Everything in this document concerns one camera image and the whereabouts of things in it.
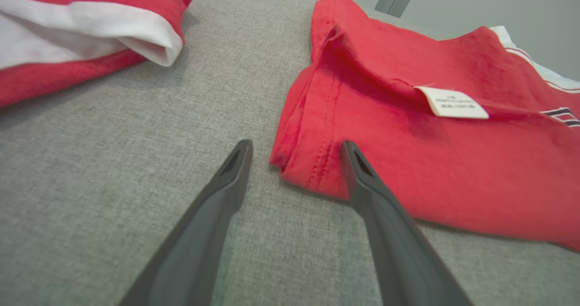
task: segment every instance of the printed logo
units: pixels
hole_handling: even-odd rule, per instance
[[[542,111],[543,114],[546,114],[552,118],[560,120],[564,124],[567,124],[570,127],[580,127],[580,120],[574,116],[572,111],[569,108],[561,107],[555,110],[549,111]]]

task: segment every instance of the white tag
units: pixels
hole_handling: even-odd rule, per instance
[[[465,93],[424,86],[416,86],[415,88],[425,94],[435,116],[489,119],[489,114],[485,112],[484,108]]]

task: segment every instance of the white trim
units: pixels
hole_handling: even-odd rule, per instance
[[[183,47],[161,15],[111,2],[0,0],[0,29],[0,69],[90,60],[126,48],[168,67]]]
[[[508,30],[504,26],[489,27],[489,29],[497,34],[499,37],[499,42],[501,42],[506,51],[516,54],[529,62],[535,68],[535,70],[538,71],[538,74],[543,78],[543,80],[546,81],[547,85],[557,89],[558,91],[566,93],[580,93],[580,82],[562,77],[555,71],[534,62],[528,53],[522,49],[519,49],[516,44],[512,42],[512,38],[510,37]]]
[[[580,127],[580,125],[577,125],[577,124],[568,125],[568,121],[574,122],[574,121],[578,121],[578,120],[566,120],[566,121],[564,121],[564,124],[566,124],[566,126],[568,126],[568,127]]]
[[[569,110],[570,108],[566,108],[566,107],[560,107],[560,108],[555,108],[554,110],[546,110],[546,111],[540,111],[542,113],[548,113],[548,112],[554,112],[554,111],[561,111],[561,110]]]

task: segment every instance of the folded red shirt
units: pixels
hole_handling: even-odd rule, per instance
[[[191,0],[0,0],[0,107],[183,47]]]
[[[419,85],[466,93],[489,119],[437,117]],[[312,65],[288,93],[270,163],[347,199],[349,139],[416,218],[580,250],[579,92],[548,85],[485,27],[435,41],[321,0]]]

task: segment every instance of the gray fabric surface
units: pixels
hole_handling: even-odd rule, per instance
[[[194,0],[173,67],[1,109],[0,304],[114,305],[242,138],[252,173],[214,304],[379,304],[361,219],[267,163],[315,1]],[[422,229],[478,305],[580,304],[578,253]]]

